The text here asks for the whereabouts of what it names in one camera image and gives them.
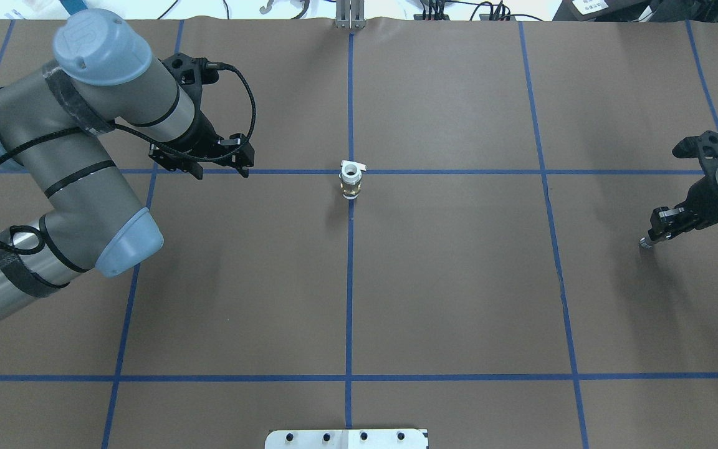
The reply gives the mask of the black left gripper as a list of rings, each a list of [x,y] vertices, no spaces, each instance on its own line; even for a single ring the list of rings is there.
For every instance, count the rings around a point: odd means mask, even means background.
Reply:
[[[154,146],[149,156],[165,170],[185,171],[199,181],[203,179],[203,162],[234,168],[242,178],[248,178],[256,160],[250,143],[256,115],[251,113],[247,133],[223,137],[201,110],[203,86],[216,83],[223,71],[236,74],[254,108],[256,99],[241,71],[231,64],[183,53],[171,55],[162,64],[176,82],[177,93],[171,107],[148,123],[148,136],[162,144]]]

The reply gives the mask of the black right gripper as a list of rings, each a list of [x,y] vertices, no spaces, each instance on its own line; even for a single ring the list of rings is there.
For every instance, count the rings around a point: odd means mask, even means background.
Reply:
[[[677,158],[698,159],[704,176],[687,191],[684,201],[674,208],[655,208],[650,216],[646,237],[655,247],[681,233],[702,230],[718,224],[718,133],[706,131],[683,138],[672,150]]]

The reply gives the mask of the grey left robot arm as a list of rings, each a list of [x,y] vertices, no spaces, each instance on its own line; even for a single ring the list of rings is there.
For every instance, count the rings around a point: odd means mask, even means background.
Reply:
[[[0,168],[32,177],[51,210],[0,232],[0,321],[62,291],[83,273],[115,278],[163,247],[163,235],[100,142],[119,130],[148,142],[167,171],[202,179],[204,163],[248,177],[247,133],[219,135],[201,108],[225,62],[176,53],[159,59],[108,9],[72,14],[52,38],[52,60],[0,87]]]

